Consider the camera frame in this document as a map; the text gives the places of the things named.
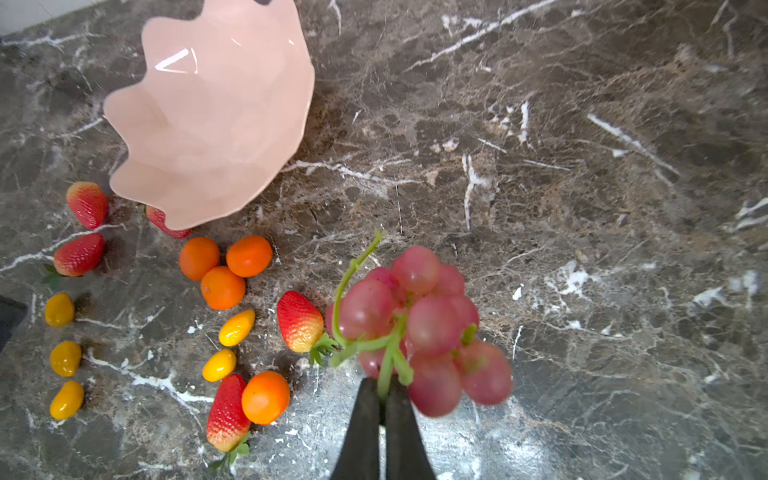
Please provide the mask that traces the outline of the orange bottom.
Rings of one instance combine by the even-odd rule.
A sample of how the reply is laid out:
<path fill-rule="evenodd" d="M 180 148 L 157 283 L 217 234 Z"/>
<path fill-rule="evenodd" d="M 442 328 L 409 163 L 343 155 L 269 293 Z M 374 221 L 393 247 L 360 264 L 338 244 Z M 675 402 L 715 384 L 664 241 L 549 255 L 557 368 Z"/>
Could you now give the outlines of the orange bottom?
<path fill-rule="evenodd" d="M 243 391 L 243 412 L 252 423 L 269 425 L 289 406 L 290 394 L 289 384 L 280 373 L 259 373 L 248 382 Z"/>

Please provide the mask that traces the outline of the orange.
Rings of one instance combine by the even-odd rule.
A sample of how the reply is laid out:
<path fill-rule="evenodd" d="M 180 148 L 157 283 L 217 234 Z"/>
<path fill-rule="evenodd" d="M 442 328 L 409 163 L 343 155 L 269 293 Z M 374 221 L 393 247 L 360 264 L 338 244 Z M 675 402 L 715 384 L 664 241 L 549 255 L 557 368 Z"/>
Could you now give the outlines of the orange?
<path fill-rule="evenodd" d="M 233 244 L 226 253 L 228 268 L 242 278 L 262 273 L 271 264 L 272 258 L 272 246 L 261 236 L 245 237 Z"/>
<path fill-rule="evenodd" d="M 290 394 L 289 384 L 280 373 L 259 373 L 248 382 L 243 391 L 243 412 L 252 423 L 269 425 L 289 406 Z"/>
<path fill-rule="evenodd" d="M 218 245 L 210 238 L 197 237 L 188 240 L 179 256 L 182 273 L 193 281 L 200 281 L 220 262 Z"/>
<path fill-rule="evenodd" d="M 208 306 L 223 311 L 240 304 L 246 293 L 246 282 L 228 267 L 218 266 L 203 276 L 200 288 Z"/>

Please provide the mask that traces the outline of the pink wavy fruit bowl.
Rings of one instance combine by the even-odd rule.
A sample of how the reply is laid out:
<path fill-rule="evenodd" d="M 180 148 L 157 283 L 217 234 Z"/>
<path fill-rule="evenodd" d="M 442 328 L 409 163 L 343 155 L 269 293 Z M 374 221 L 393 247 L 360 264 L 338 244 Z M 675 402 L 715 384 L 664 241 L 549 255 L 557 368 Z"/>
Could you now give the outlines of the pink wavy fruit bowl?
<path fill-rule="evenodd" d="M 112 191 L 173 230 L 241 210 L 304 137 L 315 69 L 296 5 L 207 1 L 191 20 L 148 20 L 141 41 L 143 79 L 104 102 L 128 148 Z"/>

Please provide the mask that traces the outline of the red grape bunch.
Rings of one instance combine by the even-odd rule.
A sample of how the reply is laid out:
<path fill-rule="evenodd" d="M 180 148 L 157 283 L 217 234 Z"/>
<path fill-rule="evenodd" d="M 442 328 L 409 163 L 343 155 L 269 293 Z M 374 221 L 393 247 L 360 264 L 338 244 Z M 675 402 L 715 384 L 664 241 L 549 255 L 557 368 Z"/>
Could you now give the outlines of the red grape bunch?
<path fill-rule="evenodd" d="M 428 417 L 451 413 L 463 396 L 486 406 L 506 401 L 514 385 L 511 365 L 501 349 L 478 338 L 480 315 L 458 269 L 426 247 L 411 246 L 390 265 L 352 279 L 382 239 L 375 233 L 335 291 L 331 365 L 357 358 L 380 399 L 398 382 Z"/>

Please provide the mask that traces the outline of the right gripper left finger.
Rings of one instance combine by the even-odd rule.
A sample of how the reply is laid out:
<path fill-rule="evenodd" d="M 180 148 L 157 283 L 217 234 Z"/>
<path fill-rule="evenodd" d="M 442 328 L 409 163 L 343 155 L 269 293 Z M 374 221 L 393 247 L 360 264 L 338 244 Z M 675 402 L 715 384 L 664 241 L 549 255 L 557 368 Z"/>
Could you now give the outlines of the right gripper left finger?
<path fill-rule="evenodd" d="M 344 442 L 331 480 L 377 480 L 381 404 L 376 380 L 364 378 L 358 389 Z"/>

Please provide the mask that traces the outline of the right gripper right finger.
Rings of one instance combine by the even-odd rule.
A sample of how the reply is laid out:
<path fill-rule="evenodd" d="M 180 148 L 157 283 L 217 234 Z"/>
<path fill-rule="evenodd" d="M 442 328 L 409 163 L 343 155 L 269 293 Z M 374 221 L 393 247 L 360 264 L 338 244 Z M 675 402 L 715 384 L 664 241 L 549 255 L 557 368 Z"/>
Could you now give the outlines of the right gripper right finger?
<path fill-rule="evenodd" d="M 383 426 L 386 430 L 387 480 L 436 480 L 429 462 L 408 389 L 393 380 L 383 403 Z"/>

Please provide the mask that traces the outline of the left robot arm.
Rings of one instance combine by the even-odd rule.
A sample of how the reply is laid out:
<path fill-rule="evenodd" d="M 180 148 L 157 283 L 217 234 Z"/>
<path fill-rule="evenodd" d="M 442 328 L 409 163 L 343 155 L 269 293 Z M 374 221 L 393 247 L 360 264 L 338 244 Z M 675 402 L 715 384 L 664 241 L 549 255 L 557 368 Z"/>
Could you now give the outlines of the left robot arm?
<path fill-rule="evenodd" d="M 24 320 L 28 307 L 16 300 L 0 296 L 0 350 L 12 338 L 17 327 Z"/>

